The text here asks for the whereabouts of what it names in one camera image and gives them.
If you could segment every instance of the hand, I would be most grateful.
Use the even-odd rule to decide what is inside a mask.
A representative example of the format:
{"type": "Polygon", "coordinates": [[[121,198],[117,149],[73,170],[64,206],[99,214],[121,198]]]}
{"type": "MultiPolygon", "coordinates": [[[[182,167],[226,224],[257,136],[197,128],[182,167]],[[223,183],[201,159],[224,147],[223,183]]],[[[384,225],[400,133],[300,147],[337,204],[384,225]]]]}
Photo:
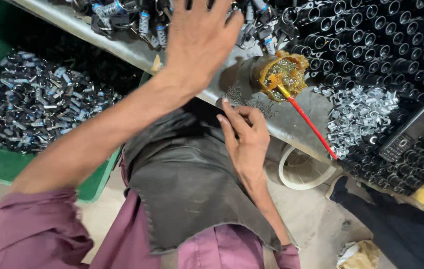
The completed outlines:
{"type": "Polygon", "coordinates": [[[165,70],[179,79],[181,90],[190,98],[209,84],[232,51],[244,23],[237,11],[225,21],[231,0],[216,0],[210,11],[208,2],[194,0],[192,9],[186,10],[184,0],[174,0],[165,70]]]}
{"type": "Polygon", "coordinates": [[[258,108],[239,106],[233,109],[227,99],[222,99],[222,108],[228,117],[217,115],[225,136],[225,147],[232,159],[239,179],[253,196],[266,187],[263,162],[270,136],[265,118],[258,108]],[[235,138],[234,130],[239,135],[235,138]]]}

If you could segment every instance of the dark gray apron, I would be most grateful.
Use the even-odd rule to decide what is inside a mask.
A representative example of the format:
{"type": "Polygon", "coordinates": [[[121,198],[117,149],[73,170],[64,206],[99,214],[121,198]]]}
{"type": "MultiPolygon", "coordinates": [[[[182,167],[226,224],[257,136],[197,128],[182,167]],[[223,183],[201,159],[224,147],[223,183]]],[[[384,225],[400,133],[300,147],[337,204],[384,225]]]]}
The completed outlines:
{"type": "Polygon", "coordinates": [[[266,247],[280,250],[275,231],[234,174],[223,141],[220,128],[178,109],[125,144],[125,194],[133,188],[142,200],[151,254],[172,251],[222,224],[243,225],[266,247]]]}

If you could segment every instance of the concrete floor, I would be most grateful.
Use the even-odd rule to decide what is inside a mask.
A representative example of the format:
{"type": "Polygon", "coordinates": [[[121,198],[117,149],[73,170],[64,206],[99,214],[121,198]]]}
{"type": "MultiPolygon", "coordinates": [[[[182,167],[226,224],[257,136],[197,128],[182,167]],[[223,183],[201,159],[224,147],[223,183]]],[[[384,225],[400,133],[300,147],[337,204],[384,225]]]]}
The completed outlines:
{"type": "MultiPolygon", "coordinates": [[[[274,162],[267,162],[268,169],[274,170],[274,162]]],[[[330,180],[324,184],[305,191],[296,191],[282,185],[270,176],[268,187],[272,198],[286,223],[289,231],[297,241],[300,260],[304,269],[336,268],[337,253],[345,243],[372,238],[372,233],[351,213],[340,205],[325,198],[330,180]],[[342,224],[350,221],[351,226],[343,228],[342,224]]],[[[124,184],[118,169],[114,170],[99,200],[92,204],[79,204],[84,225],[95,242],[94,248],[85,257],[90,262],[109,227],[117,215],[123,201],[124,184]]],[[[8,187],[0,185],[0,198],[7,193],[8,187]]],[[[383,255],[380,256],[378,269],[395,267],[383,255]]]]}

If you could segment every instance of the forearm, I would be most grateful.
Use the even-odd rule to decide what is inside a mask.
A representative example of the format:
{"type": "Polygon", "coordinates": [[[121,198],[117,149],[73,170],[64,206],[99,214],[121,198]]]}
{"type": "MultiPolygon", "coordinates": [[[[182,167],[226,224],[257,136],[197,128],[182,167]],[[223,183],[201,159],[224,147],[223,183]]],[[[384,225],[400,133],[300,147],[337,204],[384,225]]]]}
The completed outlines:
{"type": "Polygon", "coordinates": [[[268,220],[272,228],[275,230],[282,246],[290,244],[287,228],[278,213],[273,200],[268,192],[266,185],[266,176],[262,173],[259,180],[255,180],[255,186],[249,186],[247,189],[251,199],[262,215],[268,220]]]}
{"type": "Polygon", "coordinates": [[[160,72],[118,104],[51,144],[18,175],[12,190],[38,193],[81,184],[134,133],[191,98],[170,94],[180,85],[169,76],[167,71],[160,72]]]}

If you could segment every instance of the white object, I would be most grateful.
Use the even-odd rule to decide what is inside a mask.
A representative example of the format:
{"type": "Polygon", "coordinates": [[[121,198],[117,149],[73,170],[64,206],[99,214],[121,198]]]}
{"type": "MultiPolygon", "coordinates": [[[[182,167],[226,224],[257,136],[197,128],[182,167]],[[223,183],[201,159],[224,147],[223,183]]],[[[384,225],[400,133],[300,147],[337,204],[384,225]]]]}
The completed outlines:
{"type": "Polygon", "coordinates": [[[287,145],[282,151],[278,176],[281,182],[294,190],[314,188],[333,175],[336,168],[287,145]]]}
{"type": "Polygon", "coordinates": [[[360,246],[357,242],[348,242],[345,244],[345,247],[338,254],[338,262],[336,266],[342,265],[349,257],[353,256],[358,250],[360,246]]]}

